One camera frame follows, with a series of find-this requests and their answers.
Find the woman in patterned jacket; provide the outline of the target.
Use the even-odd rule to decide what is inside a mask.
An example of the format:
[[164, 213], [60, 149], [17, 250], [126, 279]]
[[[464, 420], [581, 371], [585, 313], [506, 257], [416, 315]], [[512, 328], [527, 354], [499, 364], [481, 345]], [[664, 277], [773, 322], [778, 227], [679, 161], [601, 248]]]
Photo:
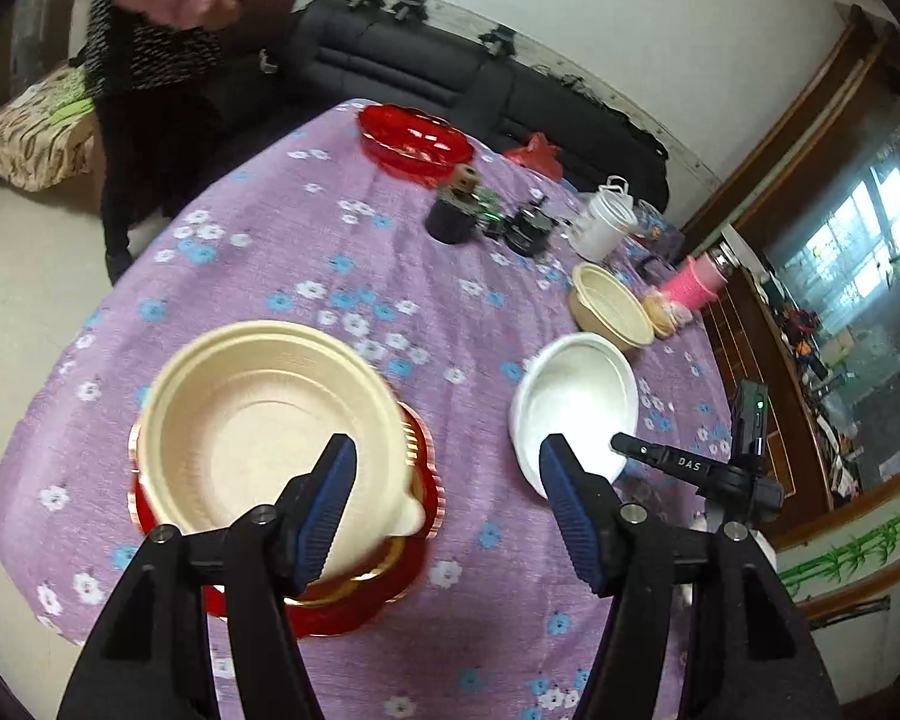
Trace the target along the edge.
[[86, 88], [103, 154], [105, 266], [118, 281], [133, 265], [130, 229], [154, 211], [172, 216], [209, 172], [221, 124], [206, 86], [230, 32], [260, 46], [295, 0], [92, 0]]

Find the white plastic jar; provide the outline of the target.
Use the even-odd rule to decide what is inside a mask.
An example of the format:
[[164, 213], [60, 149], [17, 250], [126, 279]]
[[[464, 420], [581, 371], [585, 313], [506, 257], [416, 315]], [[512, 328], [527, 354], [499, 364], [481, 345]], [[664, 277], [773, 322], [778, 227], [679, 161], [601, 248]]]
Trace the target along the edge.
[[637, 226], [629, 183], [610, 176], [583, 204], [569, 227], [569, 244], [583, 260], [604, 262]]

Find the large red plate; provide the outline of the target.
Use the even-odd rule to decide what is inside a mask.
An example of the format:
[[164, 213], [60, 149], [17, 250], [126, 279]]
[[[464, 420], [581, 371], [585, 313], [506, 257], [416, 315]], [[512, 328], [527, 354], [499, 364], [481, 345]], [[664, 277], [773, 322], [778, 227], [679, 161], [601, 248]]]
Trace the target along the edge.
[[383, 571], [361, 582], [344, 582], [320, 598], [286, 600], [287, 619], [297, 639], [331, 637], [357, 631], [374, 621], [386, 605], [409, 592], [424, 569], [427, 539], [398, 539]]

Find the wooden side cabinet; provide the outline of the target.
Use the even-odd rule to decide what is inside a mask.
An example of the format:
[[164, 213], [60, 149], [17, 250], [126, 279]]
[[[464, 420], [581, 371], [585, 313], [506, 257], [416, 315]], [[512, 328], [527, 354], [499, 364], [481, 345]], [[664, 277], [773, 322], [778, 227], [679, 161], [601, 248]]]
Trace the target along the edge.
[[783, 548], [806, 538], [820, 518], [841, 507], [832, 471], [837, 440], [811, 405], [792, 346], [770, 307], [769, 266], [733, 226], [720, 231], [720, 247], [736, 266], [717, 301], [702, 309], [702, 320], [725, 392], [733, 397], [745, 380], [767, 388], [764, 466], [784, 488], [785, 502], [766, 533], [775, 548]]

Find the white plastic bowl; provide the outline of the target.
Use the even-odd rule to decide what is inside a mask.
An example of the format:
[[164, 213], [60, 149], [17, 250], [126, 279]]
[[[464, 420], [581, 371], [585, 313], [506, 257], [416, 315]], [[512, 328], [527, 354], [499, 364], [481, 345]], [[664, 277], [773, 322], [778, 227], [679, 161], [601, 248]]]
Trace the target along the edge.
[[546, 497], [539, 450], [562, 434], [583, 470], [614, 483], [626, 459], [611, 447], [617, 433], [635, 434], [639, 395], [631, 365], [595, 333], [572, 333], [533, 358], [510, 403], [509, 434], [526, 483]]

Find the pink sleeved bottle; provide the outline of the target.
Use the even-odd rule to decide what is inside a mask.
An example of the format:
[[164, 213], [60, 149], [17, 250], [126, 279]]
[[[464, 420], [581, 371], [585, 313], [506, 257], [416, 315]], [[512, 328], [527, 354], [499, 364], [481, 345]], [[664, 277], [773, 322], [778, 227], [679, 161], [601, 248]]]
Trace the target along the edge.
[[688, 257], [660, 293], [670, 302], [684, 305], [689, 310], [701, 310], [704, 305], [717, 301], [740, 268], [740, 261], [726, 242], [702, 252], [699, 257]]

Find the black round device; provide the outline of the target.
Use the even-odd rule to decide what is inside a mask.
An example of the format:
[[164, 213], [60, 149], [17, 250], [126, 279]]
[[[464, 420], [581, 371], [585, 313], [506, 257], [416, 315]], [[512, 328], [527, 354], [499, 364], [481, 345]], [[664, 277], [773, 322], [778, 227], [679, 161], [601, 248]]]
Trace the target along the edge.
[[504, 227], [504, 242], [520, 257], [534, 259], [548, 249], [556, 220], [538, 205], [527, 203], [510, 216]]

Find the black leather sofa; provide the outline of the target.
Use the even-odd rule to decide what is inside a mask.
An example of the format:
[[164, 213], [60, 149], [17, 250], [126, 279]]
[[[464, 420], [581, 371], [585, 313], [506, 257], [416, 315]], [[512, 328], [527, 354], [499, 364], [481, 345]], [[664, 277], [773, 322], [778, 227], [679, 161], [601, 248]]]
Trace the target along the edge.
[[575, 91], [566, 76], [496, 57], [445, 29], [313, 0], [292, 16], [281, 65], [304, 114], [351, 98], [412, 107], [497, 153], [541, 133], [572, 187], [590, 192], [619, 176], [634, 199], [660, 211], [670, 203], [670, 153], [628, 114]]

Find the red plate gold rim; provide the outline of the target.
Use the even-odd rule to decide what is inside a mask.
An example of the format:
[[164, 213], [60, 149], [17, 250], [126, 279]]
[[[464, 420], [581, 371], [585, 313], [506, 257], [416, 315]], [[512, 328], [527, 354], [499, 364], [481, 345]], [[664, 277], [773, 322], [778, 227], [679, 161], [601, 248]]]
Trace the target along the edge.
[[404, 436], [372, 427], [360, 406], [307, 395], [224, 395], [198, 401], [155, 395], [128, 437], [130, 514], [144, 533], [173, 523], [183, 533], [226, 528], [279, 499], [289, 480], [312, 472], [334, 433], [351, 433], [351, 499], [317, 577], [286, 600], [320, 598], [344, 582], [383, 571], [398, 539], [429, 538], [442, 510], [432, 442], [408, 405]]

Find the large beige plastic bowl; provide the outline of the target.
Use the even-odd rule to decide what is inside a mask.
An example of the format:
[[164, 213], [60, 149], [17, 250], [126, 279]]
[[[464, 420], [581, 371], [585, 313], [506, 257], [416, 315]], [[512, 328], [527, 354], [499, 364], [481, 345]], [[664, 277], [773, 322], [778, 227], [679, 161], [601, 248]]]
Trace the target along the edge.
[[403, 411], [356, 351], [298, 323], [238, 322], [205, 333], [162, 367], [142, 408], [136, 468], [155, 520], [183, 533], [232, 525], [310, 472], [329, 439], [356, 445], [356, 483], [323, 578], [349, 577], [387, 539], [413, 536]]

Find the red glass dish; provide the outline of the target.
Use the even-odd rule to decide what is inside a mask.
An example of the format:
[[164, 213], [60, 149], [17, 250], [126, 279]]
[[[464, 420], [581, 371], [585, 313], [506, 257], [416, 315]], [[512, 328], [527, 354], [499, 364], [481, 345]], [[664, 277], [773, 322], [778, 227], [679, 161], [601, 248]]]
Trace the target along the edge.
[[475, 159], [468, 137], [447, 121], [396, 104], [371, 104], [357, 114], [365, 156], [391, 176], [436, 187]]

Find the small bag of snack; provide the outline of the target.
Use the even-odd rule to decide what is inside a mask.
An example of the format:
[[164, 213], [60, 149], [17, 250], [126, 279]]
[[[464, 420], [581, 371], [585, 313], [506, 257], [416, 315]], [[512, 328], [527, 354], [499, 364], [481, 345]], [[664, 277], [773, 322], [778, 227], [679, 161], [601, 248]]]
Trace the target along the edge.
[[642, 307], [656, 338], [673, 337], [674, 333], [694, 322], [694, 314], [685, 305], [672, 301], [667, 294], [655, 289], [644, 294]]

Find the small beige plastic bowl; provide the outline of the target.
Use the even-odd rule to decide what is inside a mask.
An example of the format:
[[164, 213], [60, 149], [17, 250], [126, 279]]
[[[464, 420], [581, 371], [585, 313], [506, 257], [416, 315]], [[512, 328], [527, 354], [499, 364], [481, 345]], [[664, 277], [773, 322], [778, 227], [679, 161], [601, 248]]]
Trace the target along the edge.
[[655, 340], [649, 316], [639, 299], [601, 266], [574, 266], [569, 307], [583, 332], [600, 335], [622, 353], [649, 348]]

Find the purple floral tablecloth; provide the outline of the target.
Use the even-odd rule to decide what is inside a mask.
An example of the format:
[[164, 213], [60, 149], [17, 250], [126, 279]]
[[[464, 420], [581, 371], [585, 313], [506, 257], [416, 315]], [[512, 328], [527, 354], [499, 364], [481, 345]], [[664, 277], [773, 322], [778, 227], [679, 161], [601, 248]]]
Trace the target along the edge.
[[213, 185], [64, 328], [0, 465], [0, 559], [37, 621], [86, 639], [139, 543], [128, 437], [178, 349], [242, 320], [356, 349], [425, 422], [445, 515], [411, 592], [301, 647], [333, 718], [567, 718], [608, 606], [583, 585], [514, 459], [510, 401], [572, 332], [575, 255], [425, 234], [430, 193], [369, 161], [357, 103], [332, 107]]

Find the black cylinder with wooden knob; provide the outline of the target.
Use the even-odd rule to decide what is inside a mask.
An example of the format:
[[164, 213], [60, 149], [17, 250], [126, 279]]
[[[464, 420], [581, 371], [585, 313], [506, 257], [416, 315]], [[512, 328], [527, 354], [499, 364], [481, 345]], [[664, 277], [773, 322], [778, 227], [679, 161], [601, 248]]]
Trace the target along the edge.
[[432, 239], [447, 245], [458, 245], [473, 236], [479, 204], [476, 188], [479, 174], [469, 164], [453, 167], [452, 174], [437, 185], [434, 203], [425, 216], [424, 229]]

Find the red plastic bag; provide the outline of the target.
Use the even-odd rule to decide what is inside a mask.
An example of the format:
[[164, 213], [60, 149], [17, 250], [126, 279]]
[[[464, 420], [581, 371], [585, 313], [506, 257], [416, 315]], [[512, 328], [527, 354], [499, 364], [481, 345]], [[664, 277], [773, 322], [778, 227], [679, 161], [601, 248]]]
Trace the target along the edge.
[[512, 163], [530, 169], [549, 181], [560, 182], [564, 169], [560, 164], [559, 154], [559, 146], [549, 142], [543, 132], [535, 132], [525, 145], [507, 149], [504, 156]]

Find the patterned bed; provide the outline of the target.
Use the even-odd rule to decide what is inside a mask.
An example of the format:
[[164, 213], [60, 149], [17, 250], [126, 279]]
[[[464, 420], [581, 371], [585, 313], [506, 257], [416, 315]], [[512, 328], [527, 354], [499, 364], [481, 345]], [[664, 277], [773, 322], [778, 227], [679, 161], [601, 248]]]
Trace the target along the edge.
[[37, 193], [89, 174], [94, 132], [84, 67], [60, 65], [0, 107], [0, 181]]

